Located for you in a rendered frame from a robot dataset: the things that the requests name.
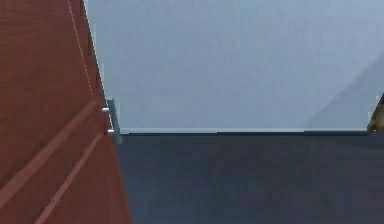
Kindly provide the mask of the brown wooden furniture piece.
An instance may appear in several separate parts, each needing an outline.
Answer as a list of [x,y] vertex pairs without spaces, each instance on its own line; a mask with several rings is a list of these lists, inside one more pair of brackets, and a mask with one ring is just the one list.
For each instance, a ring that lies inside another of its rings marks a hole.
[[384,93],[382,94],[375,111],[367,126],[367,132],[384,132]]

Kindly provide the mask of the red-brown wooden door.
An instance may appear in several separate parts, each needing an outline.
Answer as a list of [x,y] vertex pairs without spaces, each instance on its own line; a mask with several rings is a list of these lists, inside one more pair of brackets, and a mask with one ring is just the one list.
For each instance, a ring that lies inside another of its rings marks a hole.
[[85,0],[0,0],[0,224],[133,224]]

